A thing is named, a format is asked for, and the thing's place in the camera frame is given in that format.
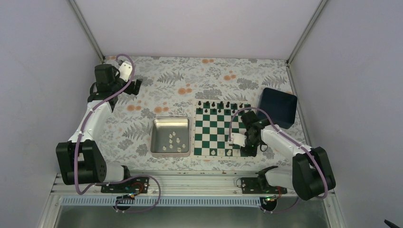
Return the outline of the metal tray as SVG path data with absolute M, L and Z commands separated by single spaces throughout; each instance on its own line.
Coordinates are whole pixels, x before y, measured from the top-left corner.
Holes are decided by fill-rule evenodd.
M 190 119 L 157 117 L 152 121 L 150 153 L 156 158 L 188 157 L 191 152 Z

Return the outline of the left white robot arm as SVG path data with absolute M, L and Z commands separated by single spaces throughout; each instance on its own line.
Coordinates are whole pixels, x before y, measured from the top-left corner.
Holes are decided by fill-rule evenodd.
M 74 162 L 77 162 L 79 184 L 113 182 L 120 192 L 131 189 L 128 168 L 106 163 L 96 142 L 117 104 L 118 97 L 113 95 L 139 93 L 142 81 L 130 80 L 133 69 L 128 61 L 118 68 L 111 64 L 95 66 L 96 81 L 90 88 L 85 116 L 69 140 L 56 146 L 62 180 L 66 185 L 75 183 Z

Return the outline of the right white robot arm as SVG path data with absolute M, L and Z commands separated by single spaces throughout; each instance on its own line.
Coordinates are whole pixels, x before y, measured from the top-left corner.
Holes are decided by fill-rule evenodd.
M 302 200 L 324 199 L 336 187 L 336 180 L 328 154 L 322 147 L 302 144 L 273 124 L 269 119 L 260 120 L 253 111 L 241 116 L 246 127 L 241 150 L 254 156 L 263 145 L 277 150 L 288 159 L 290 167 L 278 165 L 258 172 L 257 186 L 262 193 L 270 193 L 275 187 L 294 190 Z

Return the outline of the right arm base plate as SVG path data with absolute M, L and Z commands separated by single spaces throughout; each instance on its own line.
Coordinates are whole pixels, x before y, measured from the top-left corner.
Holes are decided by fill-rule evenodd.
M 242 177 L 236 181 L 237 187 L 243 194 L 287 194 L 288 190 L 282 187 L 270 186 L 262 177 Z

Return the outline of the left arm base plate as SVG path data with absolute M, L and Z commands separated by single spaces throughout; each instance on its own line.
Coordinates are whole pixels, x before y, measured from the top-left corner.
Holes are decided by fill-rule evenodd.
M 110 184 L 101 187 L 101 193 L 139 194 L 147 193 L 149 185 L 148 177 L 138 177 L 120 184 Z

